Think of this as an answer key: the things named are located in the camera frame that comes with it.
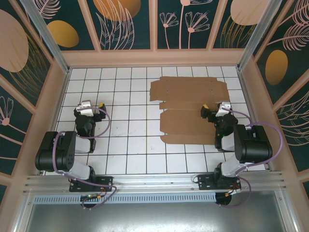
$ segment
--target flower illustration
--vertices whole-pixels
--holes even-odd
[[[8,98],[7,102],[6,102],[3,96],[0,97],[0,125],[12,127],[13,129],[15,129],[15,130],[17,130],[17,131],[19,131],[23,134],[26,134],[26,132],[24,132],[24,131],[22,131],[22,130],[20,130],[20,129],[18,129],[18,128],[14,127],[10,124],[10,118],[12,116],[13,106],[14,106],[14,101],[11,98]],[[19,145],[23,144],[23,143],[15,140],[15,139],[11,139],[11,138],[3,135],[3,134],[0,134],[0,137],[6,139],[8,141],[11,141],[13,143],[19,144]],[[7,160],[13,159],[13,160],[15,160],[16,158],[0,157],[0,159],[7,159]]]
[[[189,40],[188,40],[188,48],[190,48],[190,37],[191,33],[208,30],[210,25],[207,18],[207,13],[196,13],[192,18],[192,12],[185,14],[185,22],[188,27],[189,32]]]
[[[210,3],[212,0],[180,0],[180,3],[183,6],[189,6],[189,5],[202,5],[206,3]]]
[[[0,125],[10,124],[10,117],[13,111],[14,101],[8,98],[7,103],[3,96],[0,97]]]
[[[167,13],[166,15],[165,15],[165,13],[161,13],[160,19],[161,19],[161,22],[164,26],[166,45],[168,46],[168,49],[169,49],[169,42],[168,42],[168,35],[167,35],[167,32],[166,32],[166,28],[178,25],[179,21],[177,20],[175,12],[174,13]]]

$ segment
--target black bracket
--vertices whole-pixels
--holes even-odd
[[[95,176],[95,179],[91,181],[92,183],[99,184],[99,185],[109,185],[111,186],[113,183],[113,177],[112,176]],[[112,188],[104,188],[107,192],[111,192]],[[71,179],[70,181],[70,188],[69,192],[102,192],[101,187],[93,186],[89,184],[85,184],[82,182],[79,182],[77,180]]]

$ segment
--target flattened cardboard box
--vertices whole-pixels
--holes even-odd
[[[226,83],[214,77],[161,77],[151,83],[150,101],[167,109],[160,115],[161,140],[167,144],[214,144],[215,127],[200,115],[206,104],[218,109],[218,102],[228,101]]]

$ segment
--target leaf illustration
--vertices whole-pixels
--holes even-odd
[[[34,0],[42,18],[52,19],[61,6],[59,0]]]
[[[293,20],[298,25],[309,23],[309,0],[298,0],[294,13],[292,14]]]

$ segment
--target purple cable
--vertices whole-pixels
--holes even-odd
[[[229,112],[232,112],[232,113],[244,115],[245,117],[247,117],[247,118],[249,119],[250,123],[252,123],[252,119],[251,119],[248,115],[246,115],[246,114],[244,114],[244,113],[242,113],[242,112],[235,111],[235,110],[228,110],[228,109],[225,109],[225,108],[222,108],[222,109],[223,109],[223,110],[226,110],[226,111],[229,111]]]
[[[240,169],[238,169],[235,174],[237,175],[238,173],[240,173],[242,170],[246,169],[246,168],[249,168],[249,167],[253,167],[253,166],[257,166],[257,165],[260,165],[260,164],[265,164],[265,163],[269,163],[271,161],[273,161],[278,155],[279,153],[281,152],[282,150],[282,147],[283,147],[283,136],[282,136],[282,133],[281,131],[275,127],[273,124],[269,123],[269,122],[254,122],[254,123],[251,123],[249,125],[247,125],[247,127],[251,127],[251,126],[254,126],[254,125],[267,125],[267,126],[270,126],[272,127],[273,129],[276,130],[276,132],[278,133],[279,137],[280,137],[280,145],[279,145],[279,149],[277,151],[277,153],[272,156],[271,158],[265,160],[265,161],[262,161],[262,162],[259,162],[259,163],[253,163],[253,164],[248,164],[247,166],[243,166],[241,167]]]
[[[108,126],[107,126],[107,128],[106,128],[101,134],[96,135],[96,136],[93,136],[93,137],[81,137],[81,138],[86,138],[86,139],[90,139],[90,138],[91,138],[91,139],[94,139],[94,138],[97,138],[97,137],[101,136],[102,134],[104,134],[104,133],[108,130],[108,128],[110,127],[110,124],[111,124],[111,117],[108,115],[108,113],[107,113],[106,111],[104,111],[104,110],[102,110],[102,109],[100,109],[100,108],[91,108],[91,107],[88,107],[88,108],[85,108],[85,110],[86,110],[86,109],[95,109],[95,110],[99,110],[99,111],[105,113],[106,116],[107,116],[107,118],[108,118],[108,122],[109,122],[109,123],[108,123]],[[82,202],[82,206],[83,206],[84,209],[88,209],[88,210],[96,209],[96,208],[100,207],[101,205],[103,205],[105,202],[107,202],[107,201],[116,193],[117,187],[114,186],[114,185],[109,186],[109,185],[100,185],[100,184],[91,183],[91,182],[88,182],[88,181],[85,181],[85,180],[82,180],[82,179],[79,179],[79,178],[75,178],[75,177],[70,176],[70,175],[68,175],[68,174],[59,172],[58,169],[57,169],[57,166],[56,166],[56,146],[57,146],[57,141],[58,141],[58,139],[59,139],[59,136],[60,136],[62,133],[65,133],[65,131],[59,132],[59,133],[56,135],[55,141],[54,141],[53,156],[52,156],[54,171],[55,171],[57,174],[61,174],[61,175],[65,176],[65,177],[67,177],[67,178],[71,178],[71,179],[74,179],[74,180],[78,180],[79,182],[82,182],[82,183],[85,183],[85,184],[88,184],[88,185],[97,186],[97,187],[114,188],[114,189],[115,189],[115,190],[111,193],[111,195],[109,195],[104,201],[102,201],[102,202],[99,203],[99,204],[96,204],[96,205],[93,206],[92,208],[86,208],[86,207],[84,206],[84,201]]]
[[[243,180],[243,181],[245,181],[248,184],[248,186],[249,186],[249,195],[248,195],[247,199],[243,203],[240,203],[240,204],[236,204],[236,205],[223,205],[223,204],[221,204],[221,205],[219,205],[220,207],[222,206],[224,208],[238,208],[238,207],[243,206],[250,199],[251,193],[252,193],[252,189],[251,189],[251,185],[250,185],[249,181],[246,180],[245,178],[240,177],[240,176],[238,178]]]

